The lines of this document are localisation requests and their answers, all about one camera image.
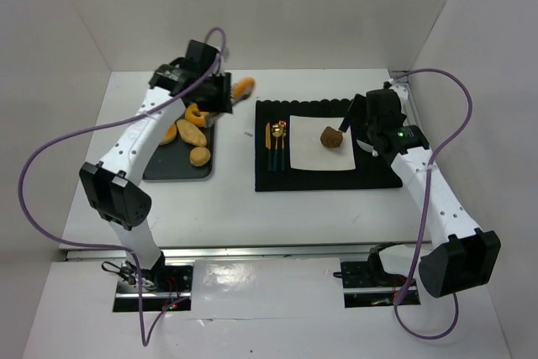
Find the black placemat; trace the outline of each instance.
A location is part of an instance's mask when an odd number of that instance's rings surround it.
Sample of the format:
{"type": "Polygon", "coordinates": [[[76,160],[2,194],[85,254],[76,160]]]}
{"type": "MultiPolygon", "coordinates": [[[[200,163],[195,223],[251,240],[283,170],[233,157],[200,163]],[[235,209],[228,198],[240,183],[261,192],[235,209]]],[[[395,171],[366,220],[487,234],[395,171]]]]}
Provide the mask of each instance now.
{"type": "Polygon", "coordinates": [[[172,142],[157,147],[145,168],[143,178],[148,181],[199,180],[211,174],[214,160],[215,125],[211,128],[200,128],[200,130],[208,139],[206,147],[211,152],[211,160],[208,164],[202,167],[193,166],[189,156],[194,146],[185,143],[177,134],[172,142]]]}
{"type": "MultiPolygon", "coordinates": [[[[290,124],[290,115],[300,117],[336,118],[344,117],[351,100],[258,101],[256,103],[256,191],[308,191],[330,189],[376,189],[402,187],[402,181],[381,157],[373,157],[354,141],[353,155],[356,169],[342,172],[313,172],[296,170],[289,166],[289,146],[293,144],[290,130],[287,131],[285,148],[286,169],[277,172],[267,170],[266,125],[285,120],[290,124]]],[[[366,99],[362,99],[366,114],[366,99]]],[[[351,122],[353,139],[365,139],[364,131],[355,119],[351,122]]]]}

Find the cable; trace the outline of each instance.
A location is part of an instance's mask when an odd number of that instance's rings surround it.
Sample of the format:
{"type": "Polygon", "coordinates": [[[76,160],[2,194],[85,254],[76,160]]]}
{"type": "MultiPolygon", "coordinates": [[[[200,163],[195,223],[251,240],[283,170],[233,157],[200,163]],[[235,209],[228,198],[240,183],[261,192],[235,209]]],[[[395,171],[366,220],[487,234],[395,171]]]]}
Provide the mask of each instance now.
{"type": "MultiPolygon", "coordinates": [[[[471,120],[472,116],[472,98],[471,93],[467,90],[465,85],[462,83],[460,79],[449,73],[448,71],[443,71],[441,69],[432,69],[432,68],[425,68],[425,69],[417,69],[414,71],[408,71],[407,73],[404,73],[403,75],[400,75],[398,77],[395,77],[393,79],[393,82],[396,82],[397,80],[400,80],[403,77],[409,77],[411,75],[415,75],[417,73],[422,72],[433,72],[433,73],[439,73],[443,76],[449,77],[454,81],[463,91],[465,94],[465,97],[467,99],[467,115],[465,119],[463,120],[462,124],[456,131],[450,135],[448,138],[446,138],[440,145],[437,147],[431,154],[430,159],[428,160],[428,167],[432,167],[433,163],[435,161],[435,158],[439,155],[439,153],[445,149],[445,147],[450,144],[469,124],[469,121],[471,120]]],[[[409,332],[411,335],[416,336],[417,338],[420,338],[422,340],[438,340],[440,338],[443,338],[447,335],[449,335],[452,330],[456,327],[456,323],[458,321],[460,309],[459,304],[457,301],[457,296],[455,293],[453,293],[454,296],[454,305],[455,305],[455,313],[454,313],[454,320],[452,321],[451,326],[443,333],[439,335],[433,335],[433,336],[427,336],[427,335],[420,335],[412,330],[410,330],[400,319],[400,316],[398,314],[398,305],[402,303],[405,296],[407,296],[409,292],[409,287],[411,286],[411,283],[414,281],[414,271],[417,267],[417,263],[419,262],[419,255],[420,255],[420,249],[422,248],[422,241],[424,239],[424,232],[426,229],[426,220],[428,218],[428,207],[430,206],[430,194],[431,194],[431,168],[429,168],[426,171],[426,185],[425,185],[425,194],[424,194],[424,204],[422,206],[422,217],[420,218],[420,227],[419,227],[419,236],[417,237],[417,244],[414,248],[414,255],[413,259],[411,261],[411,268],[409,269],[409,275],[407,276],[407,280],[403,284],[403,286],[400,288],[398,293],[396,294],[396,297],[393,300],[394,305],[394,313],[396,314],[396,319],[402,325],[403,329],[409,332]]]]}
{"type": "Polygon", "coordinates": [[[90,249],[93,249],[93,250],[100,250],[100,251],[121,250],[121,251],[128,252],[133,257],[134,264],[136,265],[136,275],[138,277],[138,285],[139,285],[138,286],[138,310],[139,310],[139,320],[140,320],[140,334],[141,334],[141,339],[142,339],[142,345],[143,346],[148,346],[149,345],[150,338],[151,338],[151,333],[153,332],[153,329],[155,328],[155,325],[156,325],[157,321],[159,321],[159,319],[162,317],[162,315],[173,304],[177,304],[177,303],[181,302],[182,300],[184,300],[185,298],[178,298],[178,299],[174,300],[171,304],[167,305],[166,308],[163,309],[163,311],[161,311],[159,313],[159,315],[157,315],[157,317],[155,318],[155,320],[151,324],[151,327],[150,327],[150,330],[148,332],[148,335],[146,336],[145,335],[145,323],[144,323],[144,308],[143,308],[144,300],[142,298],[142,293],[143,293],[143,290],[142,290],[142,288],[143,288],[142,269],[141,269],[141,266],[140,266],[139,259],[136,256],[136,253],[133,250],[129,249],[129,248],[123,247],[122,245],[81,243],[81,242],[78,242],[78,241],[64,240],[61,237],[53,235],[49,231],[45,230],[43,227],[41,227],[41,225],[39,223],[37,223],[34,216],[32,216],[32,214],[30,213],[30,211],[28,209],[28,206],[26,204],[26,200],[24,199],[24,180],[25,180],[26,175],[28,173],[28,170],[29,170],[30,166],[32,165],[32,163],[34,162],[35,158],[37,156],[39,156],[43,151],[50,148],[51,146],[56,145],[56,144],[58,144],[58,143],[60,143],[60,142],[62,142],[64,140],[74,138],[74,137],[79,136],[79,135],[84,135],[84,134],[87,134],[87,133],[90,133],[90,132],[96,132],[98,130],[103,130],[103,129],[115,128],[117,126],[121,126],[121,125],[125,125],[125,124],[131,124],[131,123],[139,121],[141,119],[145,119],[145,118],[147,118],[147,115],[151,115],[151,114],[154,114],[154,113],[162,110],[164,107],[170,105],[171,103],[176,102],[177,100],[179,100],[183,96],[189,94],[192,90],[194,90],[200,84],[202,84],[205,81],[205,79],[207,79],[209,76],[211,76],[211,74],[213,73],[215,67],[219,64],[219,61],[220,61],[220,58],[222,57],[222,54],[226,50],[226,33],[220,27],[215,27],[215,28],[213,28],[213,29],[211,29],[209,31],[208,35],[206,36],[206,42],[208,41],[209,37],[215,32],[219,32],[221,34],[221,37],[222,37],[222,43],[221,43],[221,48],[220,48],[219,54],[215,58],[215,60],[214,60],[213,64],[211,65],[211,67],[209,67],[209,69],[202,76],[200,76],[199,79],[197,79],[193,84],[191,84],[185,90],[183,90],[182,92],[177,94],[175,97],[171,98],[170,100],[167,100],[166,102],[164,102],[164,103],[162,103],[160,105],[157,105],[154,108],[148,110],[146,112],[146,114],[139,114],[139,115],[136,115],[134,117],[127,118],[127,119],[122,119],[120,121],[112,122],[112,123],[109,123],[109,124],[101,124],[101,125],[96,125],[96,126],[92,126],[92,127],[85,128],[85,129],[79,129],[79,130],[76,130],[76,131],[71,132],[69,134],[62,135],[62,136],[59,136],[59,137],[57,137],[57,138],[55,138],[53,140],[50,140],[49,142],[47,142],[44,145],[42,145],[41,147],[39,147],[36,151],[34,151],[30,155],[28,160],[24,163],[23,168],[22,168],[22,170],[20,172],[20,175],[18,177],[18,186],[17,186],[18,203],[20,204],[20,207],[23,210],[23,214],[24,214],[24,216],[26,216],[26,219],[42,235],[44,235],[45,237],[47,237],[47,238],[49,238],[49,239],[51,239],[51,240],[53,240],[53,241],[55,241],[57,243],[73,245],[75,247],[90,248],[90,249]]]}

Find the utensil handle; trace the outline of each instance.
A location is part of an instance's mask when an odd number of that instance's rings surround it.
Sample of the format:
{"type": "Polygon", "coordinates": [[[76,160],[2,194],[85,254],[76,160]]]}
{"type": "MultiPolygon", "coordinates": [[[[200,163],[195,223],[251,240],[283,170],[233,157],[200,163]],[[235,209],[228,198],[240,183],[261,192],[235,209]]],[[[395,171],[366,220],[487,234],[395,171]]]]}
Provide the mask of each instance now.
{"type": "Polygon", "coordinates": [[[275,158],[272,161],[272,170],[275,172],[278,169],[278,150],[275,150],[275,158]]]}

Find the spoon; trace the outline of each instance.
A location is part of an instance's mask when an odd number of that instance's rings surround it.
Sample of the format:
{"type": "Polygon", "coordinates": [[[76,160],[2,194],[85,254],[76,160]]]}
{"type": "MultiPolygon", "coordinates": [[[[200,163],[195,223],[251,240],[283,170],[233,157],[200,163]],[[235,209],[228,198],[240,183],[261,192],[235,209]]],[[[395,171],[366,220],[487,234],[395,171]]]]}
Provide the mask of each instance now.
{"type": "Polygon", "coordinates": [[[278,138],[284,133],[284,128],[280,124],[274,124],[271,127],[272,135],[277,139],[275,142],[275,155],[272,161],[272,170],[275,172],[278,168],[278,138]]]}

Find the wall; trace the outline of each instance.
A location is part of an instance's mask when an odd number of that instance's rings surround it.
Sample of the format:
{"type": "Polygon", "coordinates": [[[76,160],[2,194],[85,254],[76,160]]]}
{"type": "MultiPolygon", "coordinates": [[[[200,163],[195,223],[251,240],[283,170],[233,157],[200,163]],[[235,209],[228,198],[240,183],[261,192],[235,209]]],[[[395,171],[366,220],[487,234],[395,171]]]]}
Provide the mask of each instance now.
{"type": "MultiPolygon", "coordinates": [[[[538,0],[448,0],[414,67],[460,77],[472,122],[440,157],[463,203],[503,246],[489,283],[514,359],[538,349],[536,129],[538,0]]],[[[426,134],[438,145],[462,121],[465,102],[435,75],[412,80],[426,134]]]]}
{"type": "MultiPolygon", "coordinates": [[[[95,123],[110,70],[70,0],[0,0],[0,346],[20,358],[54,243],[31,228],[18,172],[46,140],[95,123]]],[[[89,138],[46,152],[29,174],[32,211],[61,235],[89,138]]]]}
{"type": "Polygon", "coordinates": [[[216,24],[229,34],[231,68],[409,68],[445,2],[73,1],[113,71],[153,70],[216,24]]]}

